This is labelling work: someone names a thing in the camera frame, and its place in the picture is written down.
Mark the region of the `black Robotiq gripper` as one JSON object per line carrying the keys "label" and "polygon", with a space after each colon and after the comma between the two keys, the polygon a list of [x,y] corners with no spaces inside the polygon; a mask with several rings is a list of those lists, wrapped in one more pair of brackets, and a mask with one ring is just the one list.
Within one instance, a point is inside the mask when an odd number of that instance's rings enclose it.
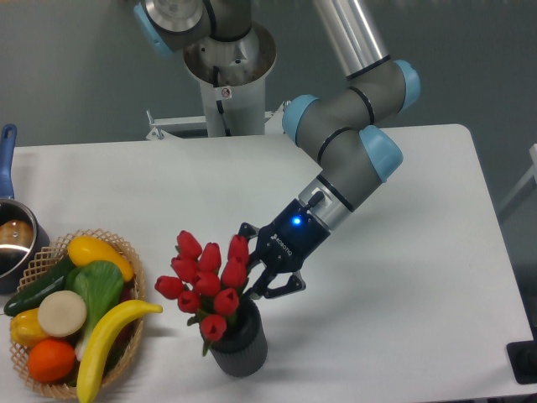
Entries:
{"label": "black Robotiq gripper", "polygon": [[293,200],[262,228],[243,222],[238,235],[246,239],[246,269],[264,267],[249,289],[250,299],[274,299],[305,289],[300,269],[304,261],[330,235],[298,200]]}

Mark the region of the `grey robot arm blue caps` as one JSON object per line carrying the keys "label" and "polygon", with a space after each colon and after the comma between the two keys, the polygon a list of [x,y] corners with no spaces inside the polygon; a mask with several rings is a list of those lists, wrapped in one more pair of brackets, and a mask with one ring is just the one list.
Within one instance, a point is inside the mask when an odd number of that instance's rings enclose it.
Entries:
{"label": "grey robot arm blue caps", "polygon": [[[270,224],[240,227],[256,240],[249,266],[263,266],[245,293],[250,299],[305,288],[304,261],[402,163],[378,123],[420,95],[417,72],[390,57],[362,2],[316,1],[314,8],[347,88],[328,101],[303,95],[283,107],[284,132],[321,172]],[[200,86],[209,136],[264,133],[265,79],[276,49],[269,31],[254,22],[249,1],[144,0],[134,15],[159,54],[183,55]]]}

